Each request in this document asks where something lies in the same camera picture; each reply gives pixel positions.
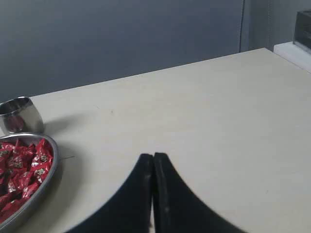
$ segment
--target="gray wall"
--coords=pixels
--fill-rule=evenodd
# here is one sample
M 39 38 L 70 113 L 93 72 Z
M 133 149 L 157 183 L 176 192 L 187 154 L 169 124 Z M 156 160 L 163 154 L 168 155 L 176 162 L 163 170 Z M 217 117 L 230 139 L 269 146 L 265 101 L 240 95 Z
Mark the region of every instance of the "gray wall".
M 311 9 L 311 0 L 248 0 L 251 1 L 249 48 L 266 47 L 293 40 L 298 11 Z
M 0 101 L 237 53 L 241 7 L 242 0 L 2 0 Z

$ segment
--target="oval metal tray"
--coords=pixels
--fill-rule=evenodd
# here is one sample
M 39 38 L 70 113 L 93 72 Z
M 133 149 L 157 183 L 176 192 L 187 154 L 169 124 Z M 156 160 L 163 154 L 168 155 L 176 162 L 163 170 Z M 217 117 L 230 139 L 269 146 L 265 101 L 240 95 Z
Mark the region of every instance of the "oval metal tray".
M 18 211 L 16 211 L 12 216 L 10 216 L 7 220 L 0 224 L 0 233 L 9 233 L 12 232 L 16 227 L 18 227 L 21 223 L 23 223 L 26 219 L 29 218 L 29 214 L 31 210 L 36 206 L 38 199 L 42 196 L 48 183 L 50 182 L 53 174 L 58 165 L 59 155 L 58 155 L 58 147 L 56 142 L 50 138 L 49 136 L 38 134 L 38 133 L 15 133 L 8 136 L 0 137 L 1 142 L 13 142 L 15 143 L 17 139 L 21 139 L 25 144 L 29 145 L 34 143 L 37 145 L 41 139 L 46 139 L 53 149 L 53 163 L 52 167 L 44 180 L 44 182 L 40 185 L 38 190 L 31 196 L 31 198 L 23 204 Z

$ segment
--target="stainless steel cup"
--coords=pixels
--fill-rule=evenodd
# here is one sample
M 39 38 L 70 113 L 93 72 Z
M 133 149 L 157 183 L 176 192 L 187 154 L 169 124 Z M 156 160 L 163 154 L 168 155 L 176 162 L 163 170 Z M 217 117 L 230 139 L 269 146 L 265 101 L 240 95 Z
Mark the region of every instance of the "stainless steel cup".
M 5 134 L 44 130 L 40 113 L 28 97 L 18 97 L 0 104 L 0 128 Z

